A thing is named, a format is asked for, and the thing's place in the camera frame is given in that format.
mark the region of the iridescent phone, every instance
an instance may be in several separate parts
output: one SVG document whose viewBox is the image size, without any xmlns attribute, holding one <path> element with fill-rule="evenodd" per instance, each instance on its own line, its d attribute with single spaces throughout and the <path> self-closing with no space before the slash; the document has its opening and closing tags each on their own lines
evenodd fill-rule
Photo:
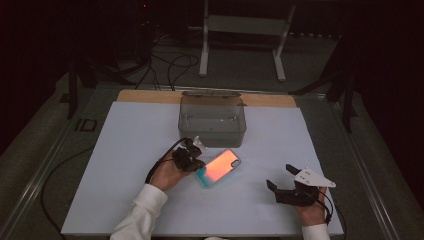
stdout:
<svg viewBox="0 0 424 240">
<path fill-rule="evenodd" d="M 205 187 L 210 187 L 241 164 L 241 160 L 231 150 L 226 149 L 205 167 L 196 171 Z"/>
</svg>

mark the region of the floor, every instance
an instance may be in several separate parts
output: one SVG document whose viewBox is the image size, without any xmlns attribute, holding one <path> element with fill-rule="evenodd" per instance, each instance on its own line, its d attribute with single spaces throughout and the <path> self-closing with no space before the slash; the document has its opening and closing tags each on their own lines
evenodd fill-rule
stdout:
<svg viewBox="0 0 424 240">
<path fill-rule="evenodd" d="M 233 46 L 216 36 L 211 44 L 208 75 L 201 78 L 196 64 L 201 51 L 196 34 L 193 32 L 194 37 L 185 43 L 162 38 L 152 50 L 154 71 L 143 78 L 147 71 L 143 68 L 126 78 L 134 83 L 143 78 L 139 89 L 170 90 L 168 82 L 175 81 L 177 90 L 208 88 L 287 94 L 319 78 L 337 43 L 289 36 L 282 57 L 287 81 L 281 83 L 276 80 L 271 45 Z M 178 61 L 170 67 L 176 58 Z M 95 89 L 79 84 L 79 108 L 72 119 L 66 118 L 68 105 L 60 103 L 67 93 L 67 75 L 58 80 L 56 93 L 1 156 L 0 239 L 61 238 L 54 225 L 60 229 L 66 218 L 108 109 L 120 90 L 134 87 L 120 85 L 100 74 L 97 79 Z M 327 89 L 328 85 L 322 86 L 295 96 L 295 100 L 326 177 L 338 184 L 332 194 L 339 216 L 342 214 L 345 219 L 346 239 L 423 239 L 424 213 L 363 107 L 360 94 L 354 95 L 355 116 L 351 118 L 349 134 L 341 124 L 339 104 L 324 98 Z M 96 120 L 98 125 L 94 131 L 80 131 L 79 119 Z"/>
</svg>

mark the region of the plastic container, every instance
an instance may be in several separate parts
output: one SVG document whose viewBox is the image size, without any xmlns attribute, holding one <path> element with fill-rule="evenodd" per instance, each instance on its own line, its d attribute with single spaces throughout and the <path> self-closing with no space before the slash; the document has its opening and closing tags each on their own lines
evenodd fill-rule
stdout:
<svg viewBox="0 0 424 240">
<path fill-rule="evenodd" d="M 178 121 L 180 137 L 199 136 L 210 148 L 237 148 L 246 132 L 243 100 L 235 92 L 184 92 Z"/>
</svg>

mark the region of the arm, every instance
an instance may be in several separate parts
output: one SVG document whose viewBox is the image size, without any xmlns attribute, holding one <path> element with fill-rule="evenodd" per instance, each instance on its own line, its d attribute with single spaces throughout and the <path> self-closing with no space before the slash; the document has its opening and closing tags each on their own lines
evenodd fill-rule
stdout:
<svg viewBox="0 0 424 240">
<path fill-rule="evenodd" d="M 319 200 L 324 202 L 324 194 L 326 188 L 319 189 L 322 194 Z M 325 210 L 318 203 L 314 203 L 308 207 L 294 206 L 300 219 L 302 220 L 302 232 L 305 240 L 329 240 L 327 224 L 325 223 Z"/>
<path fill-rule="evenodd" d="M 111 240 L 151 238 L 160 209 L 168 199 L 164 191 L 174 187 L 188 174 L 180 171 L 171 160 L 171 155 L 168 155 L 159 165 L 150 184 L 145 184 L 134 200 L 134 208 L 115 228 Z"/>
</svg>

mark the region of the white sleeve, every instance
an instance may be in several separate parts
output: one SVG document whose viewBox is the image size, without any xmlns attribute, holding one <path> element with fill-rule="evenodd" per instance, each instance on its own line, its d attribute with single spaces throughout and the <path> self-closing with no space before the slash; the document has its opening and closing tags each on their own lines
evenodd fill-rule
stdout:
<svg viewBox="0 0 424 240">
<path fill-rule="evenodd" d="M 327 224 L 302 227 L 304 240 L 330 240 Z"/>
<path fill-rule="evenodd" d="M 156 218 L 168 197 L 160 189 L 145 184 L 137 198 L 134 208 L 116 226 L 111 240 L 144 240 L 150 239 Z"/>
</svg>

